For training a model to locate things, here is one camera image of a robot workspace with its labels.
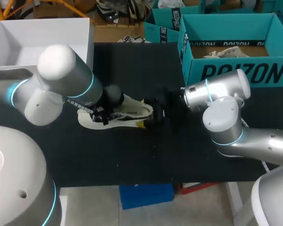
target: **red object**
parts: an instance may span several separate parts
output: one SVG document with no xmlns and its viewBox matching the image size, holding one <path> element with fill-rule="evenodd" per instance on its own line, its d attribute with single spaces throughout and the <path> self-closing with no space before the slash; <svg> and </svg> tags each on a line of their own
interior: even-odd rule
<svg viewBox="0 0 283 226">
<path fill-rule="evenodd" d="M 187 187 L 187 188 L 183 188 L 182 184 L 179 184 L 178 187 L 182 194 L 188 194 L 188 193 L 195 192 L 203 188 L 210 187 L 210 186 L 217 185 L 217 184 L 219 183 L 200 183 L 200 184 L 197 184 L 191 187 Z"/>
</svg>

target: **black table surface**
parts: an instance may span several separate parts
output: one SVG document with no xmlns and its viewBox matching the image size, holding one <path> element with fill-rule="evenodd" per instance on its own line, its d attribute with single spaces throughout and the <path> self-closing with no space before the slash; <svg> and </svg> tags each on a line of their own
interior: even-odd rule
<svg viewBox="0 0 283 226">
<path fill-rule="evenodd" d="M 94 73 L 137 100 L 153 97 L 163 87 L 184 86 L 176 44 L 95 44 Z M 249 126 L 283 129 L 283 88 L 251 92 L 242 109 Z M 0 105 L 0 125 L 37 142 L 60 187 L 251 181 L 265 173 L 260 161 L 220 155 L 192 116 L 177 134 L 168 120 L 155 131 L 91 130 L 78 123 L 77 109 L 66 103 L 56 121 L 37 127 L 14 108 Z"/>
</svg>

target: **tile floor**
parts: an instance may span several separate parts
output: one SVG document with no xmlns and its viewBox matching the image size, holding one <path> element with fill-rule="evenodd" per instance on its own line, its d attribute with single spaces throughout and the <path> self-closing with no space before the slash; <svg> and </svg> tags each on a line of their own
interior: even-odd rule
<svg viewBox="0 0 283 226">
<path fill-rule="evenodd" d="M 253 182 L 239 183 L 242 201 Z M 123 210 L 118 186 L 62 188 L 67 196 L 65 226 L 232 226 L 233 217 L 224 184 L 186 195 L 172 202 Z"/>
</svg>

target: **cable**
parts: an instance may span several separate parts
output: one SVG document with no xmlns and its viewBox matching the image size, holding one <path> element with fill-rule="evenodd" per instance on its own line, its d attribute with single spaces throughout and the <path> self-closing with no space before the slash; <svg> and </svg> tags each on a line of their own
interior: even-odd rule
<svg viewBox="0 0 283 226">
<path fill-rule="evenodd" d="M 242 124 L 243 124 L 245 127 L 249 127 L 248 124 L 246 123 L 246 121 L 245 121 L 243 118 L 241 118 L 241 121 L 242 121 Z M 268 168 L 266 162 L 264 162 L 264 161 L 261 161 L 261 162 L 262 162 L 262 165 L 264 166 L 264 169 L 265 169 L 266 173 L 269 173 L 270 170 L 269 170 L 269 168 Z"/>
</svg>

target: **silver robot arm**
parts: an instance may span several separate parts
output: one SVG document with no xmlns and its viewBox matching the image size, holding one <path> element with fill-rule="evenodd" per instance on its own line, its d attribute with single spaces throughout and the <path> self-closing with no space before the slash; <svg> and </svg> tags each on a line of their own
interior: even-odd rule
<svg viewBox="0 0 283 226">
<path fill-rule="evenodd" d="M 234 97 L 220 97 L 209 104 L 203 123 L 222 155 L 282 165 L 255 182 L 251 204 L 259 226 L 283 226 L 283 130 L 243 126 L 240 110 Z"/>
<path fill-rule="evenodd" d="M 212 102 L 202 119 L 221 154 L 283 165 L 283 130 L 243 126 L 235 98 L 221 97 Z"/>
<path fill-rule="evenodd" d="M 250 84 L 243 70 L 205 79 L 184 88 L 183 99 L 192 113 L 203 112 L 208 104 L 220 97 L 234 97 L 240 105 L 250 97 Z"/>
<path fill-rule="evenodd" d="M 103 88 L 69 46 L 47 47 L 37 68 L 37 74 L 26 69 L 0 71 L 0 102 L 15 107 L 34 125 L 43 126 L 56 120 L 65 100 L 90 113 L 99 106 L 107 110 L 122 103 L 120 89 Z"/>
</svg>

